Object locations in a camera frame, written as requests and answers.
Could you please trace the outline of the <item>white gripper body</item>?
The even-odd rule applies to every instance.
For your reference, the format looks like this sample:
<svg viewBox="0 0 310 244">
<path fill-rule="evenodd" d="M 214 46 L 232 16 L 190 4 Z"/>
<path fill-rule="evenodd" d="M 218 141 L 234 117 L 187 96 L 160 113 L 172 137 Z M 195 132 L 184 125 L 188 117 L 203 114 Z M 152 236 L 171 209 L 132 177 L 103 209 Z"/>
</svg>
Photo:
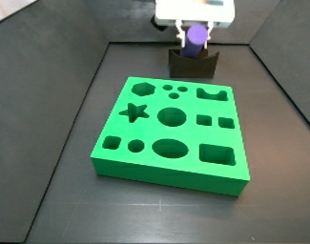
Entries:
<svg viewBox="0 0 310 244">
<path fill-rule="evenodd" d="M 227 28 L 235 19 L 234 0 L 155 0 L 155 23 L 184 27 L 195 23 L 212 23 L 215 28 Z"/>
</svg>

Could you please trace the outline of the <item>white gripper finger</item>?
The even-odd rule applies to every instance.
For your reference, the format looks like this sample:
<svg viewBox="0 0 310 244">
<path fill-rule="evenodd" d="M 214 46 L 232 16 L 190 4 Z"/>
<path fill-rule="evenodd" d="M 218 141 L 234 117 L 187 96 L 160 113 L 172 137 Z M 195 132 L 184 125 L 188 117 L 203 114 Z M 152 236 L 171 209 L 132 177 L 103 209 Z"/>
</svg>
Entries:
<svg viewBox="0 0 310 244">
<path fill-rule="evenodd" d="M 207 23 L 207 40 L 204 42 L 204 49 L 208 48 L 208 41 L 211 40 L 211 31 L 212 31 L 212 28 L 214 28 L 214 23 L 212 23 L 212 21 L 210 21 Z"/>
<path fill-rule="evenodd" d="M 183 21 L 182 20 L 175 21 L 175 27 L 178 30 L 176 37 L 180 39 L 182 48 L 184 48 L 184 30 L 183 30 Z"/>
</svg>

